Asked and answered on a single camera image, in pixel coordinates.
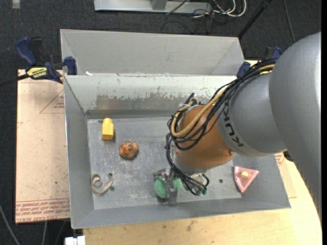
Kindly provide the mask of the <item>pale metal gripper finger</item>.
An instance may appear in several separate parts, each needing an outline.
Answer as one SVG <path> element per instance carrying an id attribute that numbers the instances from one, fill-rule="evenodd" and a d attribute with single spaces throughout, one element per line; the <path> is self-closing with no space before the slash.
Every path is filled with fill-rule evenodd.
<path id="1" fill-rule="evenodd" d="M 156 181 L 157 179 L 160 179 L 162 181 L 166 181 L 168 178 L 168 172 L 166 170 L 158 170 L 153 173 L 153 178 Z"/>
<path id="2" fill-rule="evenodd" d="M 177 188 L 173 188 L 173 187 L 168 188 L 168 203 L 169 204 L 177 203 L 177 194 L 178 194 Z"/>

